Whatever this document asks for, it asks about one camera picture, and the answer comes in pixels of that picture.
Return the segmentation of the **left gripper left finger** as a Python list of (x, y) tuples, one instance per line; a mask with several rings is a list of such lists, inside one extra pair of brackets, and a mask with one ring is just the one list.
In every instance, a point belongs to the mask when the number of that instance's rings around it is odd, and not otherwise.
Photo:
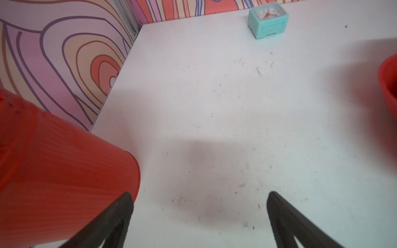
[(122, 248), (133, 214), (129, 192), (123, 193), (61, 248)]

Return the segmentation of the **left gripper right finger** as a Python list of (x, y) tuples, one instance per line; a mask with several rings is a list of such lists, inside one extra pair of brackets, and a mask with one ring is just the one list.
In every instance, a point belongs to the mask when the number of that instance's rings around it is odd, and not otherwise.
[(342, 248), (275, 191), (269, 193), (267, 212), (278, 248)]

